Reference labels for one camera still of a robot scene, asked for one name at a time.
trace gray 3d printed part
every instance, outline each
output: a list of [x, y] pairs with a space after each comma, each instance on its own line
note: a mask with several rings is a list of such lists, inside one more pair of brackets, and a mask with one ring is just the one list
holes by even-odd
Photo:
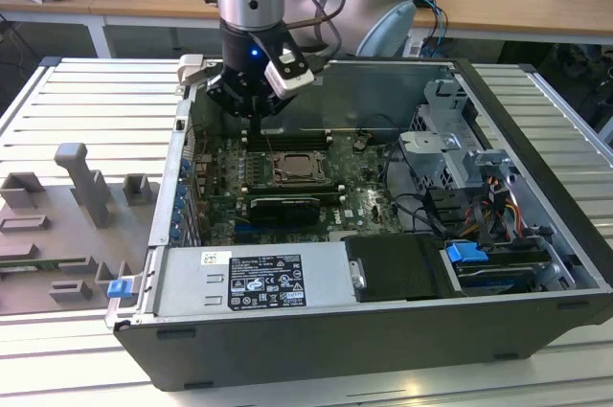
[[151, 202], [151, 186], [146, 174], [128, 174], [124, 179], [123, 190], [128, 206]]
[[0, 261], [4, 260], [29, 260], [38, 254], [35, 244], [15, 244], [12, 246], [0, 246]]
[[49, 295], [58, 303], [80, 302], [92, 298], [92, 290], [83, 280], [53, 281]]
[[108, 223], [108, 210], [104, 196], [96, 187], [94, 177], [85, 163], [87, 147], [85, 144], [61, 144], [54, 160], [65, 168], [75, 184], [79, 199], [85, 205], [94, 225], [104, 228]]
[[100, 288], [104, 295], [106, 295], [106, 290], [108, 289], [110, 282], [115, 279], [115, 275], [110, 272], [106, 263], [101, 261], [100, 265], [98, 265], [98, 271], [96, 272], [96, 279], [94, 280], [94, 283]]
[[44, 191], [33, 172], [15, 172], [7, 175], [0, 187], [0, 196], [11, 209], [26, 209], [34, 207], [30, 193]]
[[132, 270], [130, 269], [130, 266], [125, 260], [122, 261], [122, 264], [119, 266], [119, 273], [117, 277], [120, 278], [121, 276], [130, 276], [131, 274]]
[[98, 264], [93, 257], [86, 257], [83, 261], [66, 261], [58, 265], [66, 275], [87, 275], [97, 271]]
[[[108, 201], [108, 198], [111, 195], [111, 191], [110, 189], [108, 189], [108, 186], [106, 185], [104, 176], [99, 170], [92, 170], [91, 173], [92, 173], [92, 177], [94, 178], [94, 185], [96, 185], [96, 188], [99, 191], [99, 195], [102, 197], [102, 200], [104, 201], [104, 203], [106, 203]], [[77, 201], [77, 204], [82, 206], [83, 202], [79, 198], [79, 192], [77, 192], [77, 189], [70, 189], [70, 192], [75, 197], [75, 201]]]
[[0, 218], [0, 232], [31, 232], [47, 230], [49, 219], [46, 215], [15, 215]]

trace blue tab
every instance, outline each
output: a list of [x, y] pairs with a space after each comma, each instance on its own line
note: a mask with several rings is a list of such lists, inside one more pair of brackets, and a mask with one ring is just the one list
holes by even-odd
[[453, 263], [456, 261], [488, 261], [489, 257], [477, 249], [476, 242], [454, 242], [446, 249], [447, 255]]
[[134, 280], [114, 280], [106, 289], [106, 297], [109, 299], [129, 299], [132, 295]]

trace desk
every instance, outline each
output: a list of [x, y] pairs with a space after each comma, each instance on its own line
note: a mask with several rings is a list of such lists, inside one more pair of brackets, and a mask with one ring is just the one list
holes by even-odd
[[[447, 36], [557, 43], [613, 44], [613, 0], [438, 0], [449, 16]], [[37, 5], [0, 0], [15, 21], [78, 23], [88, 27], [99, 57], [111, 57], [104, 27], [216, 28], [217, 9], [201, 0], [65, 0]], [[419, 10], [412, 38], [428, 35], [430, 10]]]

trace warning label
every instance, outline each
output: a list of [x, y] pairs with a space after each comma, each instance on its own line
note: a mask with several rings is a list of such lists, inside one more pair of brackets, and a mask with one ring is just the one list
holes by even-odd
[[228, 287], [233, 311], [307, 306], [299, 255], [232, 257]]

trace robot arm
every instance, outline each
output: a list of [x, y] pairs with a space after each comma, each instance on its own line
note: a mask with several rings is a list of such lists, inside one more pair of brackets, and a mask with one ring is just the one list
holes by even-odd
[[[350, 54], [364, 53], [364, 42], [373, 42], [381, 22], [413, 7], [411, 0], [318, 0], [326, 13], [336, 12], [334, 25]], [[278, 114], [301, 88], [314, 81], [301, 44], [332, 44], [324, 16], [312, 0], [217, 0], [221, 23], [223, 68], [211, 79], [207, 93], [233, 116], [247, 118], [257, 128], [261, 118]], [[412, 25], [413, 14], [410, 14]], [[311, 22], [308, 27], [289, 25], [284, 19]], [[383, 26], [389, 32], [389, 25]], [[408, 29], [400, 34], [404, 38]]]

